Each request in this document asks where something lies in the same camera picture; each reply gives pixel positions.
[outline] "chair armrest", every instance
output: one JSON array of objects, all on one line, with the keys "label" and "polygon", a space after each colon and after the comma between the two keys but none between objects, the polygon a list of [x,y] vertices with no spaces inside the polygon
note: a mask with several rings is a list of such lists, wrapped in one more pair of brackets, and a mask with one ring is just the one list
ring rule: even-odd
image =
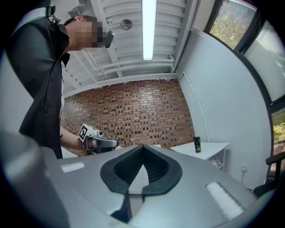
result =
[{"label": "chair armrest", "polygon": [[285,152],[282,152],[282,153],[279,153],[277,155],[273,155],[270,158],[267,158],[266,164],[271,165],[271,164],[274,164],[276,162],[282,161],[283,159],[285,159]]}]

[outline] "ceiling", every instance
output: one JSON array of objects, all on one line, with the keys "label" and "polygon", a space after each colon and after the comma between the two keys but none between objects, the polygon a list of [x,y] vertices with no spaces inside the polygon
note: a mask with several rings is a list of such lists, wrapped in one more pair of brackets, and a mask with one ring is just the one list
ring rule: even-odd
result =
[{"label": "ceiling", "polygon": [[[65,96],[114,83],[146,79],[172,78],[173,65],[181,33],[187,0],[158,0],[155,27],[154,56],[143,61],[141,0],[52,0],[62,22],[70,14],[97,17],[103,27],[114,33],[110,48],[70,52],[70,61],[63,69]],[[131,30],[122,30],[124,19],[133,22]]]}]

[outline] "green can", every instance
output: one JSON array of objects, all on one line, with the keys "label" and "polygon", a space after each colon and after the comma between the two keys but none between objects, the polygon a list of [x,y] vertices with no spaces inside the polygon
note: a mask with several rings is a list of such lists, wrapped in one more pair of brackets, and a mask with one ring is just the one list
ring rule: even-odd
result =
[{"label": "green can", "polygon": [[200,137],[194,137],[194,145],[196,153],[201,153],[201,140]]}]

